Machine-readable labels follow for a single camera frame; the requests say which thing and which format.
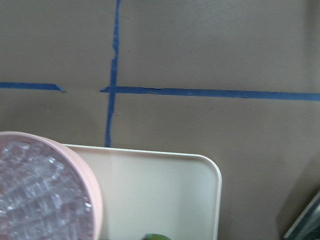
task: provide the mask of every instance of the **green object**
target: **green object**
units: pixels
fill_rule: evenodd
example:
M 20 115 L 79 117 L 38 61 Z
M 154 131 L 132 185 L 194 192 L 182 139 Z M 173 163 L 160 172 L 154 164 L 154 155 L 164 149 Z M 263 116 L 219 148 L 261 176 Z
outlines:
M 160 234 L 147 234 L 143 240 L 171 240 L 170 238 Z

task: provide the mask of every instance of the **ice cubes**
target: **ice cubes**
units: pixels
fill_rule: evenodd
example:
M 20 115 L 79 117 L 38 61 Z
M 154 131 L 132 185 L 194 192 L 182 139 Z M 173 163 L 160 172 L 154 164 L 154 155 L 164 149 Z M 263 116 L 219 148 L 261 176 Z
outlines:
M 91 201 L 73 167 L 41 142 L 0 156 L 0 240 L 91 240 Z

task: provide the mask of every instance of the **blue tape line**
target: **blue tape line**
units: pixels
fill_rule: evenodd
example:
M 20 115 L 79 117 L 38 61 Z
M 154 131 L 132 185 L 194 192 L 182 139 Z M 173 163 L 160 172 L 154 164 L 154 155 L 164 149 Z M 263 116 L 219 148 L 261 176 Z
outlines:
M 114 58 L 111 62 L 110 72 L 110 86 L 109 86 L 109 104 L 108 115 L 105 130 L 104 146 L 111 146 L 111 123 L 115 110 L 115 100 L 117 92 L 117 74 L 118 74 L 118 52 L 119 52 L 119 8 L 121 0 L 116 1 L 115 17 L 114 17 L 114 30 L 113 30 L 113 43 L 112 48 L 114 50 Z
M 109 93 L 108 86 L 101 90 Z M 134 86 L 117 86 L 119 94 L 156 94 L 174 96 L 197 96 L 217 98 L 245 98 L 245 99 L 274 99 L 296 101 L 320 101 L 320 93 L 301 92 L 273 92 L 273 91 L 240 91 L 240 90 L 216 90 L 216 89 L 183 89 L 183 88 L 145 88 Z
M 52 83 L 0 82 L 0 89 L 52 90 L 65 92 L 62 87 Z

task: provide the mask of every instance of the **pink bowl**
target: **pink bowl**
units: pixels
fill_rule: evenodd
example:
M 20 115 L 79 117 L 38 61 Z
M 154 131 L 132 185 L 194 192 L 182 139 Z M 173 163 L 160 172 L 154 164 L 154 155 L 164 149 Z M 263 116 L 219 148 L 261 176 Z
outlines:
M 48 146 L 51 152 L 55 152 L 54 154 L 59 155 L 64 159 L 64 163 L 69 164 L 68 168 L 71 167 L 74 170 L 74 172 L 76 172 L 76 175 L 82 183 L 81 187 L 84 189 L 84 193 L 87 193 L 89 202 L 91 204 L 91 219 L 93 221 L 92 223 L 90 223 L 93 226 L 93 234 L 91 239 L 98 240 L 102 227 L 103 200 L 98 181 L 90 167 L 87 165 L 87 163 L 74 151 L 56 141 L 23 132 L 0 132 L 0 151 L 2 152 L 3 149 L 5 149 L 9 143 L 16 141 L 27 143 L 30 145 L 40 142 L 45 146 Z

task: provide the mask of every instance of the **white plastic bin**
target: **white plastic bin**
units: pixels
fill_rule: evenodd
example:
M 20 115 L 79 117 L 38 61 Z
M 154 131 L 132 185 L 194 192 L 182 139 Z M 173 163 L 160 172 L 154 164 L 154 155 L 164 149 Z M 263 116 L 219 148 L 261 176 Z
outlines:
M 66 145 L 91 167 L 101 186 L 101 240 L 216 240 L 222 177 L 196 154 Z

